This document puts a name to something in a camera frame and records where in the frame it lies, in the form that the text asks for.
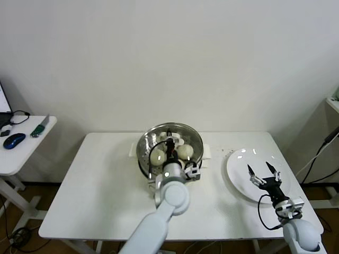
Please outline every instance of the floor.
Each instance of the floor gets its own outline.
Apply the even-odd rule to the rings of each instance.
[[[30,200],[35,195],[41,195],[42,199],[38,205],[38,209],[47,210],[51,204],[58,187],[53,186],[28,186],[25,191],[21,192],[21,195]],[[322,188],[306,188],[306,195],[309,199],[327,199],[329,198],[327,192]],[[328,254],[339,253],[339,210],[338,209],[328,209],[328,210],[316,210],[317,214],[323,217],[328,224],[331,226],[332,231],[325,231],[322,235],[323,244],[327,250]],[[7,208],[8,216],[8,229],[12,229],[21,216],[21,211],[17,209],[14,205],[10,205]],[[30,221],[27,225],[28,228],[35,228],[40,225],[40,221]],[[322,222],[324,228],[328,228],[324,222]],[[0,218],[0,241],[6,236],[5,234],[5,219],[4,216]],[[46,240],[38,236],[38,230],[34,230],[31,240],[28,244],[22,248],[23,250],[33,250],[44,244]],[[260,241],[260,246],[263,247],[269,240]],[[192,246],[186,254],[197,253],[201,248],[207,246],[211,242],[198,242]],[[96,246],[96,242],[87,242],[91,247]],[[120,242],[104,242],[102,247],[102,254],[113,254],[114,250],[117,251],[123,243]],[[164,243],[162,249],[176,251],[177,254],[184,253],[185,249],[190,246],[192,242],[166,242]],[[5,239],[0,242],[0,253],[10,254],[11,250],[7,250],[8,241]],[[220,253],[220,247],[222,247],[222,253],[254,253],[254,248],[251,241],[223,241],[217,242],[211,245],[209,248],[204,249],[201,254],[212,254]],[[34,252],[36,254],[50,253],[50,254],[77,254],[73,249],[66,246],[64,243],[53,240],[50,241],[45,247],[41,250]],[[291,253],[289,248],[286,247],[278,252],[278,254],[288,254]]]

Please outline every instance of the laptop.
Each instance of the laptop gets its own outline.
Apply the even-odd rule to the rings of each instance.
[[[0,82],[0,129],[10,121],[12,116],[12,108]]]

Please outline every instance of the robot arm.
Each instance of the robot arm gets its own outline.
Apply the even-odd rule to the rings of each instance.
[[[266,164],[274,177],[260,179],[248,165],[250,181],[269,193],[275,213],[281,223],[280,227],[283,227],[285,241],[288,243],[291,252],[293,254],[326,254],[321,235],[317,232],[317,229],[310,222],[301,220],[301,209],[304,202],[300,198],[290,199],[286,197],[280,189],[280,173],[268,162]]]
[[[132,236],[123,246],[120,254],[153,254],[157,253],[166,239],[168,223],[173,215],[184,213],[190,203],[190,196],[185,182],[188,179],[200,178],[198,168],[183,169],[174,150],[172,138],[166,140],[167,160],[163,164],[163,173],[155,179],[155,204],[157,210],[144,217]],[[152,183],[150,167],[149,180]]]
[[[157,253],[167,236],[167,226],[172,215],[184,213],[189,207],[189,192],[186,186],[172,181],[161,189],[162,201],[156,212],[146,215],[120,254]]]

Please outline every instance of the stainless steel pot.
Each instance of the stainless steel pot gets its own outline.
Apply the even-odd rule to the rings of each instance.
[[[183,143],[188,144],[193,148],[193,155],[186,158],[185,160],[182,160],[184,164],[187,164],[188,162],[195,162],[199,164],[201,162],[203,155],[203,143],[198,132],[186,124],[163,123],[151,128],[145,134],[143,134],[137,144],[139,167],[141,172],[147,178],[149,177],[149,153],[155,145],[166,139],[165,133],[171,133],[172,136],[176,138],[176,149],[178,149]],[[157,145],[156,149],[161,149],[165,152],[165,146],[162,144]],[[162,174],[162,165],[153,165],[152,172],[152,179],[155,179],[158,174]]]

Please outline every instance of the blue mouse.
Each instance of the blue mouse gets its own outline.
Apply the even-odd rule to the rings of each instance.
[[[4,148],[6,149],[13,149],[16,147],[18,144],[21,143],[22,140],[26,138],[26,135],[23,133],[16,133],[11,136],[9,136],[5,141],[4,141]]]

